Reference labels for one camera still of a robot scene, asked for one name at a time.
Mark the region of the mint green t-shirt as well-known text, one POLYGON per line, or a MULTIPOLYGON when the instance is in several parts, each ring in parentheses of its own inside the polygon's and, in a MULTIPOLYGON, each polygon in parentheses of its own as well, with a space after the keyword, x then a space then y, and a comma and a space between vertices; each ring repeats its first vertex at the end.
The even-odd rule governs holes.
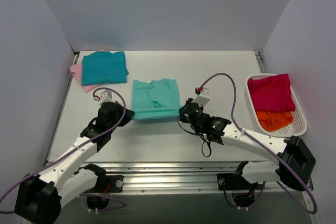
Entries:
POLYGON ((131 110, 135 112, 134 120, 177 118, 180 107, 176 80, 133 81, 131 110))

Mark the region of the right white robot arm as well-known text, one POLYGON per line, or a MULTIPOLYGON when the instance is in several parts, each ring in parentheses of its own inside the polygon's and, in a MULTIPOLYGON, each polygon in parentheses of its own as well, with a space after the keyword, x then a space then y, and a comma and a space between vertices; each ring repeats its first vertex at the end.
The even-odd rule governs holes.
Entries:
POLYGON ((271 137, 240 128, 234 122, 204 113, 203 107, 188 99, 179 109, 180 122, 187 123, 193 135, 205 143, 234 146, 261 156, 275 165, 272 180, 304 191, 316 159, 303 139, 298 136, 271 137))

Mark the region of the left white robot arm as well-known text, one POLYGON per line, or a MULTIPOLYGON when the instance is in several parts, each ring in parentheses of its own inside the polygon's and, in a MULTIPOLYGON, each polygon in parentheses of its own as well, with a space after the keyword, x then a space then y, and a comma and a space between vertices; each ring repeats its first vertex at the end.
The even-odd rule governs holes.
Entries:
POLYGON ((98 115, 83 129, 73 145, 54 163, 19 184, 15 214, 32 223, 54 223, 62 208, 82 193, 105 190, 106 170, 85 161, 98 153, 117 127, 134 118, 135 112, 118 102, 104 102, 98 115))

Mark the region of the folded teal t-shirt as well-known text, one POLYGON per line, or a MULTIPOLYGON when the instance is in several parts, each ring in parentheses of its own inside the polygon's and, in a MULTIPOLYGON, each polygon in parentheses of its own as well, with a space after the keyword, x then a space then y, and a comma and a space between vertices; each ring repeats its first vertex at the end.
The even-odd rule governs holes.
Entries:
POLYGON ((128 74, 124 51, 96 51, 82 59, 82 86, 126 83, 128 74))

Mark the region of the folded pink t-shirt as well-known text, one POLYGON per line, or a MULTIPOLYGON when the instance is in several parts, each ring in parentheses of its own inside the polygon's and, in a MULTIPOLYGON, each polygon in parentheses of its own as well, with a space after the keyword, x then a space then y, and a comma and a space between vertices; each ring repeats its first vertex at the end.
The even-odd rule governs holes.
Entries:
POLYGON ((84 56, 82 63, 77 63, 70 67, 71 76, 75 78, 85 93, 108 82, 104 65, 109 56, 110 53, 108 51, 95 51, 84 56))

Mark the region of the orange t-shirt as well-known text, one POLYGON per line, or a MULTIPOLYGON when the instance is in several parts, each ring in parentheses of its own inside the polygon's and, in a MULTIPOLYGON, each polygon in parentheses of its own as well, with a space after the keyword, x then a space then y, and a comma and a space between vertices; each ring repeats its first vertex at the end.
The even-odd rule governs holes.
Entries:
POLYGON ((257 119, 261 127, 268 131, 277 131, 293 122, 291 112, 257 111, 257 119))

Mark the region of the crimson red t-shirt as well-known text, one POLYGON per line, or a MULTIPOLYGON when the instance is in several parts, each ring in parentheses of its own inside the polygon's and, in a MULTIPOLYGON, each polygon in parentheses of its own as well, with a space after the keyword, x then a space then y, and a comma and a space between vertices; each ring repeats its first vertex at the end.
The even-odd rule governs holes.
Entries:
POLYGON ((291 112, 296 109, 288 74, 256 80, 250 78, 247 86, 256 111, 291 112))

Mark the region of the white plastic laundry basket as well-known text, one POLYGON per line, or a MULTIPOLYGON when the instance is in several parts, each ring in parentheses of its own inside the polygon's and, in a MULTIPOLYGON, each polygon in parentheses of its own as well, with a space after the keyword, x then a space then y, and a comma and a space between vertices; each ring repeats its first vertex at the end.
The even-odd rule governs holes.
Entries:
POLYGON ((291 136, 291 135, 301 136, 307 130, 307 122, 306 122, 306 119, 305 119, 304 114, 302 112, 301 106, 300 106, 300 104, 299 104, 299 102, 296 98, 296 95, 293 92, 292 87, 291 87, 291 95, 292 95, 292 99, 293 99, 293 101, 295 103, 295 106, 296 106, 296 109, 294 111, 291 111, 292 116, 293 116, 293 122, 286 127, 283 127, 283 128, 281 128, 277 131, 272 131, 272 132, 268 132, 268 131, 264 130, 258 122, 257 114, 256 114, 257 111, 254 109, 253 102, 251 100, 251 97, 250 97, 250 94, 249 94, 249 91, 248 91, 247 81, 250 78, 256 80, 256 79, 262 79, 262 78, 275 76, 275 75, 277 75, 277 74, 263 73, 263 74, 252 75, 252 76, 250 76, 246 79, 245 95, 246 95, 247 105, 248 105, 248 108, 249 108, 249 113, 251 115, 251 118, 252 118, 252 121, 253 121, 253 124, 254 124, 254 128, 255 128, 256 131, 258 131, 260 133, 268 134, 270 136, 276 136, 276 137, 288 137, 288 136, 291 136))

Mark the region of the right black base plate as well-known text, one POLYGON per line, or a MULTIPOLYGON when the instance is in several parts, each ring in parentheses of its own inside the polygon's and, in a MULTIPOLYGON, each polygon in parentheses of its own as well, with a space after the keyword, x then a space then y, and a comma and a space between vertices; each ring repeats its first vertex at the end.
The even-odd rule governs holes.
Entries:
POLYGON ((262 184, 250 184, 242 177, 236 177, 233 173, 217 174, 217 187, 220 191, 224 190, 261 190, 262 184))

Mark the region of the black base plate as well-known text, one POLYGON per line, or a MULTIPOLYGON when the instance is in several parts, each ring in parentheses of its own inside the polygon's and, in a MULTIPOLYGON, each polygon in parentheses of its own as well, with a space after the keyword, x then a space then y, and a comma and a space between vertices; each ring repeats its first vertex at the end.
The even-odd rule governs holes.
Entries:
POLYGON ((233 173, 217 174, 217 187, 220 191, 224 190, 261 190, 262 184, 250 184, 242 177, 236 177, 233 173))
POLYGON ((86 193, 121 193, 123 191, 123 179, 121 175, 108 175, 98 177, 93 188, 86 190, 86 193))

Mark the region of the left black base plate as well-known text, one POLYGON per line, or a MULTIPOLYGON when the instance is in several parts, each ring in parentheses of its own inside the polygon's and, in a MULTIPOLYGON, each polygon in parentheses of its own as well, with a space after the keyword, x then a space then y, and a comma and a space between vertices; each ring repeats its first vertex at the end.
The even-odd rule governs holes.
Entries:
POLYGON ((123 179, 121 175, 108 175, 98 177, 93 188, 86 190, 86 193, 121 193, 123 191, 123 179))

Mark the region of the aluminium rail frame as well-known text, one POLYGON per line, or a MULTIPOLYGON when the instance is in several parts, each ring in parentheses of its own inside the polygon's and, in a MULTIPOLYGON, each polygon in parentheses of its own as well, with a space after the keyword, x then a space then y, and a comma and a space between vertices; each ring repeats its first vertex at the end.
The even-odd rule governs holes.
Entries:
MULTIPOLYGON (((260 57, 254 51, 127 51, 130 80, 163 77, 177 81, 185 99, 193 86, 214 72, 228 72, 237 87, 236 117, 253 127, 245 79, 260 73, 260 57)), ((225 200, 221 181, 242 158, 257 156, 234 147, 215 148, 206 161, 198 153, 199 140, 183 133, 175 119, 133 122, 118 129, 112 140, 91 162, 106 170, 107 177, 123 179, 111 195, 127 207, 94 214, 86 199, 74 196, 61 211, 50 212, 48 223, 318 223, 318 216, 303 211, 312 207, 304 193, 290 199, 274 182, 268 182, 261 199, 244 211, 225 200)))

